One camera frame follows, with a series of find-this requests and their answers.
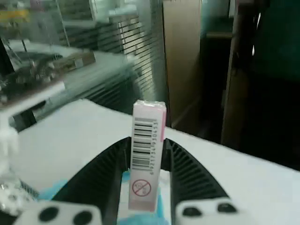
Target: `white table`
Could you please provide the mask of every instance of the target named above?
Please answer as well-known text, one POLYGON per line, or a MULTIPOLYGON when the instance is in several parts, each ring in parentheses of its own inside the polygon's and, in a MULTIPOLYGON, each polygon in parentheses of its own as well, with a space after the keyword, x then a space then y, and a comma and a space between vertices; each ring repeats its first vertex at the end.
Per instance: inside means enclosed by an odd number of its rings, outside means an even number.
MULTIPOLYGON (((21 152, 13 166, 37 188, 70 179, 96 155, 131 134, 132 117, 87 100, 59 109, 20 133, 21 152)), ((229 196, 261 225, 300 224, 300 173, 221 145, 167 128, 165 137, 197 158, 229 196)), ((168 182, 165 173, 164 182, 168 182)), ((170 187, 162 186, 170 220, 170 187)))

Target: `prohibition symbol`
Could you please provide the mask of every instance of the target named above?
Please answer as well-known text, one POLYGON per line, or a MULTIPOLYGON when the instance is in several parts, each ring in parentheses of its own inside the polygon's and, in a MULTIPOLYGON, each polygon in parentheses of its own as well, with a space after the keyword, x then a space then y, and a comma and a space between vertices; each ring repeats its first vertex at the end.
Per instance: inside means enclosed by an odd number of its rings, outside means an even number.
POLYGON ((145 197, 151 192, 151 185, 146 180, 136 180, 132 185, 133 192, 140 197, 145 197))

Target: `blue object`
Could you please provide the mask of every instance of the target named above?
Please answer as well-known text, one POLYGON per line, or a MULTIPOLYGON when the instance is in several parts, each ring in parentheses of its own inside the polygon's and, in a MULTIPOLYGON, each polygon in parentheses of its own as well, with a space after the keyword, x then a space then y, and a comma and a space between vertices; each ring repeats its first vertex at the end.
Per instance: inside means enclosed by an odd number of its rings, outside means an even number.
POLYGON ((118 225, 169 225, 169 223, 156 215, 139 214, 120 220, 118 225))

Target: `white box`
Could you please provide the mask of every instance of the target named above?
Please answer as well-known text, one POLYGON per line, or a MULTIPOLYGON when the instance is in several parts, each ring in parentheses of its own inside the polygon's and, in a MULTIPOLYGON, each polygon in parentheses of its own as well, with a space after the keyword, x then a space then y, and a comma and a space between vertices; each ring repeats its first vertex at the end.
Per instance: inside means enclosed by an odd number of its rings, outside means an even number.
POLYGON ((133 109, 131 140, 130 210, 154 212, 164 145, 166 106, 137 101, 133 109))

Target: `window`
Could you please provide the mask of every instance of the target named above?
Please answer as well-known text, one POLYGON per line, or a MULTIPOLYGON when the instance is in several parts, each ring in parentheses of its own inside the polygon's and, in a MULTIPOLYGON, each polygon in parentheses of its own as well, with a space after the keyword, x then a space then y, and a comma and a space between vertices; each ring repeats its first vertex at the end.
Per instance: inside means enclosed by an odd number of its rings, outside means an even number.
POLYGON ((63 72, 66 90, 34 111, 37 120, 80 98, 125 113, 137 99, 167 102, 162 1, 148 1, 1 5, 0 35, 14 70, 52 55, 63 72))

